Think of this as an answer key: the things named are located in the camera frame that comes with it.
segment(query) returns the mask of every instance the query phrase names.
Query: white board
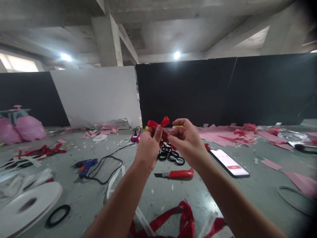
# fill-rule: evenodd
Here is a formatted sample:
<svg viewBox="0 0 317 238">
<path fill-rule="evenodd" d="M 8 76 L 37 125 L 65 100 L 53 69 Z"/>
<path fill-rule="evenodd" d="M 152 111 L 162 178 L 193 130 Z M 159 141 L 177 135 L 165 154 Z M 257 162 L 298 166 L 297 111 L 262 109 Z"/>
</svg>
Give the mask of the white board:
<svg viewBox="0 0 317 238">
<path fill-rule="evenodd" d="M 52 70 L 51 75 L 71 127 L 93 128 L 120 118 L 139 126 L 133 66 Z"/>
</svg>

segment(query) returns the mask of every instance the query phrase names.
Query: blue glue gun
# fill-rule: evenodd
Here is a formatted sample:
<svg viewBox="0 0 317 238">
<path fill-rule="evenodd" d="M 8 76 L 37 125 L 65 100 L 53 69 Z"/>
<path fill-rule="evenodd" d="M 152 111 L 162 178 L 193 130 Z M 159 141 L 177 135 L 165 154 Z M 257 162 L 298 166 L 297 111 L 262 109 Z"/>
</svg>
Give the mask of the blue glue gun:
<svg viewBox="0 0 317 238">
<path fill-rule="evenodd" d="M 83 160 L 75 163 L 73 166 L 78 167 L 78 171 L 82 171 L 79 174 L 79 177 L 82 179 L 85 177 L 90 169 L 90 167 L 94 166 L 98 162 L 98 159 L 91 160 Z"/>
</svg>

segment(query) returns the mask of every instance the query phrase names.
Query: hand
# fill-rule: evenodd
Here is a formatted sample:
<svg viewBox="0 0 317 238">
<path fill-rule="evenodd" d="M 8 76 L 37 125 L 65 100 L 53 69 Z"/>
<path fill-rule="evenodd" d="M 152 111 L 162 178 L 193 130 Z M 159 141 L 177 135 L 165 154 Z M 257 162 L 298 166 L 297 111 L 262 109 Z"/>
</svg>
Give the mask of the hand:
<svg viewBox="0 0 317 238">
<path fill-rule="evenodd" d="M 140 136 L 138 149 L 135 155 L 134 163 L 137 164 L 138 168 L 142 167 L 145 172 L 150 175 L 153 171 L 160 146 L 163 145 L 162 138 L 162 127 L 158 125 L 155 127 L 149 127 Z"/>
<path fill-rule="evenodd" d="M 199 132 L 188 119 L 176 119 L 173 125 L 184 125 L 184 127 L 176 127 L 167 136 L 167 140 L 179 150 L 182 157 L 192 168 L 196 170 L 204 160 L 210 159 L 211 161 Z"/>
</svg>

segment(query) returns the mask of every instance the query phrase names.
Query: red utility knife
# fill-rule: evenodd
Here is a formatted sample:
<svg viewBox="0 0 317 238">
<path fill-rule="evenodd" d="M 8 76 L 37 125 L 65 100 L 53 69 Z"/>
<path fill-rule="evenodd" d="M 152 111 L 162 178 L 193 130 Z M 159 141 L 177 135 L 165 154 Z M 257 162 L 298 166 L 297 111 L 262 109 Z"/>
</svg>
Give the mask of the red utility knife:
<svg viewBox="0 0 317 238">
<path fill-rule="evenodd" d="M 179 170 L 171 171 L 162 174 L 154 174 L 157 178 L 169 178 L 169 179 L 178 179 L 178 178 L 192 178 L 194 176 L 194 170 Z"/>
</svg>

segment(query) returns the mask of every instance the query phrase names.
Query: black backdrop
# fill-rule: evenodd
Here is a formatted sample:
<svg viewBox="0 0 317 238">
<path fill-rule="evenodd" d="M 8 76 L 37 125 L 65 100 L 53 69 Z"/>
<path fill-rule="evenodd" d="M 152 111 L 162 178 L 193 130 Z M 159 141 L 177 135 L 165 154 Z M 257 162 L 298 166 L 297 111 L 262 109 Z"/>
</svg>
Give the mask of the black backdrop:
<svg viewBox="0 0 317 238">
<path fill-rule="evenodd" d="M 316 66 L 317 54 L 138 64 L 142 124 L 296 125 L 317 117 Z"/>
<path fill-rule="evenodd" d="M 69 126 L 50 72 L 0 73 L 0 111 L 29 108 L 43 126 Z"/>
</svg>

